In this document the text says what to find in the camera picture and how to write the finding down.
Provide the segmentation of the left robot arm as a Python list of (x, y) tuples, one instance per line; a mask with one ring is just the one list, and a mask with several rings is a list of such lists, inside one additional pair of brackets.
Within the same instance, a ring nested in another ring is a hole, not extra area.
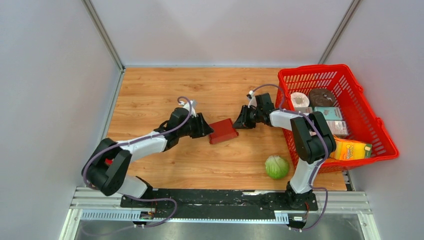
[(151, 185), (140, 177), (128, 174), (130, 163), (143, 157), (165, 152), (178, 144), (180, 138), (193, 139), (213, 133), (201, 113), (191, 113), (177, 107), (158, 128), (151, 133), (127, 141), (104, 138), (84, 165), (81, 175), (92, 188), (105, 196), (119, 193), (133, 197), (140, 207), (153, 201)]

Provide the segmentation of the red paper box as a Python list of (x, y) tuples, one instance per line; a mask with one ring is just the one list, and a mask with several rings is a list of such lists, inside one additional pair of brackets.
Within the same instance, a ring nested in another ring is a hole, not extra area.
[(213, 132), (208, 135), (211, 145), (229, 141), (239, 136), (239, 133), (233, 128), (233, 121), (230, 118), (211, 123), (209, 126), (213, 129)]

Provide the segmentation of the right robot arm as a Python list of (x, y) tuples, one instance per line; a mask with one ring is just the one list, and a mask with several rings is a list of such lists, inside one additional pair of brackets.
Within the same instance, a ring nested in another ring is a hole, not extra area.
[(254, 129), (258, 123), (292, 132), (298, 163), (284, 193), (286, 205), (293, 209), (304, 206), (313, 193), (313, 182), (322, 164), (336, 150), (336, 141), (321, 112), (305, 114), (276, 108), (269, 93), (247, 94), (247, 105), (241, 107), (233, 124), (235, 129)]

